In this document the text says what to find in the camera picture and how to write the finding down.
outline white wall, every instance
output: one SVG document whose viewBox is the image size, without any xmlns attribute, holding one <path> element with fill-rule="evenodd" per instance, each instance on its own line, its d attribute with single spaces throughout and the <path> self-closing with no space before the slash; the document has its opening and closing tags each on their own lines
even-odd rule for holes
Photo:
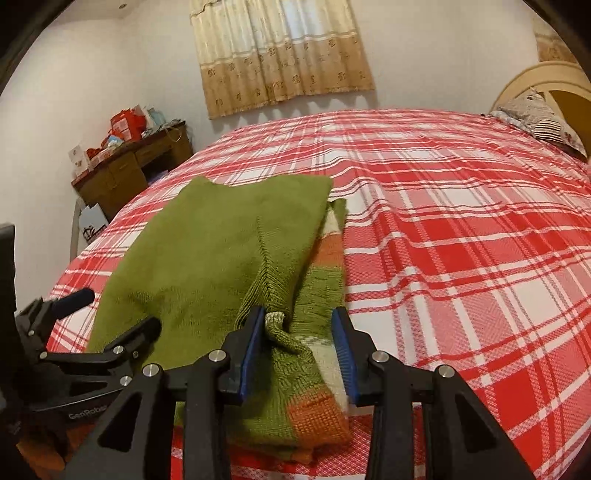
<svg viewBox="0 0 591 480">
<path fill-rule="evenodd" d="M 68 151 L 99 146 L 110 118 L 142 100 L 121 22 L 50 26 L 0 96 L 0 223 L 16 225 L 19 307 L 45 296 L 69 262 Z"/>
<path fill-rule="evenodd" d="M 236 127 L 342 108 L 416 107 L 482 113 L 538 62 L 522 0 L 350 0 L 376 92 L 299 97 L 210 121 L 187 0 L 146 0 L 125 19 L 144 65 L 147 99 L 185 118 L 194 147 Z"/>
</svg>

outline wooden headboard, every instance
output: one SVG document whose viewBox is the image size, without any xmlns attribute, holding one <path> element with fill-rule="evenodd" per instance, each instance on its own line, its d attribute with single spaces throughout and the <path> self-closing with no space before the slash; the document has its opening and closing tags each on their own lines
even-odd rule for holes
<svg viewBox="0 0 591 480">
<path fill-rule="evenodd" d="M 591 82 L 578 65 L 566 61 L 543 61 L 524 70 L 501 92 L 491 111 L 517 98 L 529 88 L 540 92 L 557 115 L 579 134 L 591 155 Z"/>
</svg>

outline floral curtain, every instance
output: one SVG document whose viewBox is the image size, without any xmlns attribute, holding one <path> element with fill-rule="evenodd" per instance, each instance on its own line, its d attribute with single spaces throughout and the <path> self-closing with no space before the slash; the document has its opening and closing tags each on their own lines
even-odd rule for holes
<svg viewBox="0 0 591 480">
<path fill-rule="evenodd" d="M 191 0 L 209 118 L 373 90 L 348 0 Z"/>
</svg>

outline red plaid bedspread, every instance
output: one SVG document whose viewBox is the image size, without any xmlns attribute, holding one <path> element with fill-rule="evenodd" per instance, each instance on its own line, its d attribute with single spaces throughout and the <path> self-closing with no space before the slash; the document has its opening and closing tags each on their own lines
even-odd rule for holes
<svg viewBox="0 0 591 480">
<path fill-rule="evenodd" d="M 84 350 L 109 275 L 194 176 L 240 185 L 281 173 L 331 176 L 332 198 L 347 198 L 355 326 L 406 364 L 453 365 L 537 478 L 558 478 L 591 430 L 590 178 L 583 164 L 493 119 L 342 111 L 225 135 L 137 196 L 70 264 L 52 295 L 90 286 L 97 301 L 58 324 L 50 348 Z M 233 450 L 233 474 L 362 479 L 370 413 L 354 411 L 353 442 L 311 466 Z M 177 434 L 175 479 L 181 448 Z"/>
</svg>

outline wooden cabinet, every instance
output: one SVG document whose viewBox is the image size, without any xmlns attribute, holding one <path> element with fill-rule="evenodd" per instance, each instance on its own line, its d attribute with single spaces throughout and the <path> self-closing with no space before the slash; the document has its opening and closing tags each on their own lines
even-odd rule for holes
<svg viewBox="0 0 591 480">
<path fill-rule="evenodd" d="M 108 221 L 148 187 L 155 172 L 172 170 L 193 155 L 184 122 L 140 142 L 126 143 L 94 170 L 72 182 L 88 206 L 99 204 Z"/>
</svg>

